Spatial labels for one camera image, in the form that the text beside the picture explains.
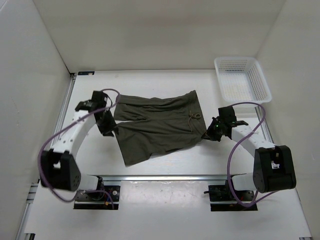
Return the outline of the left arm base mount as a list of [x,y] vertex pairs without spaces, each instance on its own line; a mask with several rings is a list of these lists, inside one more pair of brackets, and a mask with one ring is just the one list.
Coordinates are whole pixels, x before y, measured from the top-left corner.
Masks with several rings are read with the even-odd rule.
[[119,209],[121,186],[114,182],[105,181],[99,177],[99,192],[78,193],[76,195],[74,210],[110,210]]

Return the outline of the olive green shorts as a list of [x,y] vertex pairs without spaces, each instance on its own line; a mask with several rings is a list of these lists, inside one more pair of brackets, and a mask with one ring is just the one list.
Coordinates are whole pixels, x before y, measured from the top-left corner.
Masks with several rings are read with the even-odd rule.
[[115,135],[126,166],[193,147],[207,130],[195,90],[164,99],[121,95],[114,119],[119,122]]

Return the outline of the white plastic basket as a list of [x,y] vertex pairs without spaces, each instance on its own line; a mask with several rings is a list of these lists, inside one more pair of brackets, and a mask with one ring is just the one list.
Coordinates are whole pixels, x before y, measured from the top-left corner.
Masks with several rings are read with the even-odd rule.
[[259,62],[253,57],[225,56],[214,59],[222,98],[227,103],[269,103],[272,94]]

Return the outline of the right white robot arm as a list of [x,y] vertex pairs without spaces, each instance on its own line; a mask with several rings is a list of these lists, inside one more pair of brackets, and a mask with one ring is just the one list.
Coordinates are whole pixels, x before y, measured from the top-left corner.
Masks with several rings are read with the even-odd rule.
[[[227,184],[224,193],[230,200],[238,199],[243,191],[270,193],[294,189],[297,185],[293,157],[286,145],[276,145],[256,133],[244,120],[238,120],[232,105],[221,107],[218,116],[202,136],[219,142],[228,137],[235,142],[227,160]],[[238,146],[253,157],[253,170],[244,174],[231,174],[231,161]]]

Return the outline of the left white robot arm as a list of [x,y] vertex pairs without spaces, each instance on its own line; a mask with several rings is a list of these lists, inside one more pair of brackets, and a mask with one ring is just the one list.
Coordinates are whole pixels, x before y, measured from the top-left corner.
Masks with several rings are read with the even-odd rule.
[[57,141],[48,150],[41,149],[38,159],[41,185],[51,190],[85,191],[93,200],[105,194],[102,179],[81,173],[76,163],[78,151],[87,134],[97,127],[104,137],[112,137],[117,129],[110,111],[115,107],[105,90],[95,90],[91,99],[75,107],[71,123],[57,133]]

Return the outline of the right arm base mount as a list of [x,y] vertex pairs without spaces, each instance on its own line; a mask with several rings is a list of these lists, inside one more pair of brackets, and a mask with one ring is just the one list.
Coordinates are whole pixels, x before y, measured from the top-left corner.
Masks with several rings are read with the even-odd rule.
[[209,196],[211,212],[244,212],[257,211],[255,203],[253,206],[243,206],[238,203],[232,195],[226,175],[206,175],[208,188],[203,192]]

